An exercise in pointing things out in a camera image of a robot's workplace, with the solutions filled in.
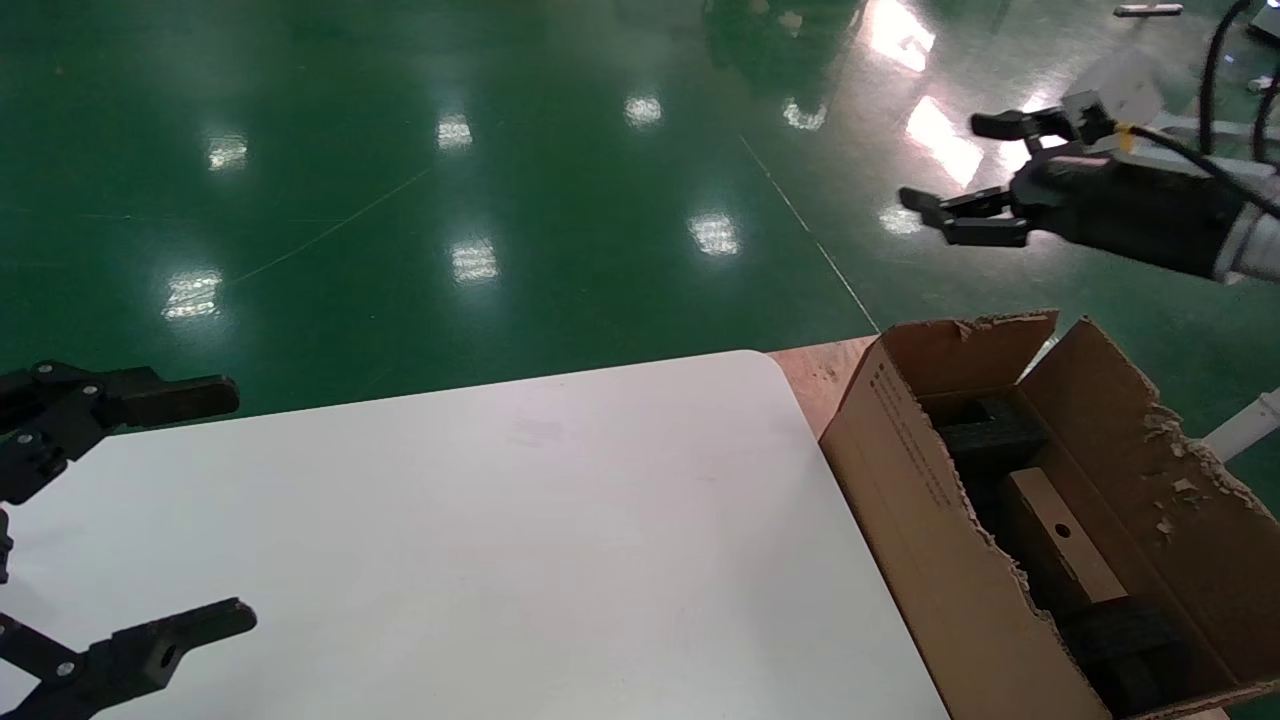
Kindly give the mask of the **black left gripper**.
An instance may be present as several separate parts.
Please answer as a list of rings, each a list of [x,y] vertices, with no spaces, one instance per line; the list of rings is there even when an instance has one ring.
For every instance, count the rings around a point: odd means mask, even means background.
[[[225,375],[165,380],[150,366],[90,372],[38,363],[1,378],[1,500],[22,505],[69,464],[122,428],[156,428],[238,411]],[[14,548],[0,510],[0,584]],[[5,719],[91,719],[168,688],[192,650],[251,632],[256,612],[238,598],[142,623],[76,652],[32,626],[1,616],[1,659],[37,679]]]

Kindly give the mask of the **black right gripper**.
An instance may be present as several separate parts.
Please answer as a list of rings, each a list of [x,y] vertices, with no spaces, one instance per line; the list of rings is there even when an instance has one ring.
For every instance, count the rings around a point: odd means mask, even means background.
[[[1030,233],[1057,237],[1185,275],[1211,278],[1245,200],[1216,179],[1085,154],[1116,133],[1101,105],[1069,111],[974,113],[980,138],[1021,142],[1028,151],[1059,138],[1076,150],[1034,155],[1010,181],[943,199],[899,188],[900,205],[952,246],[1024,249]]]

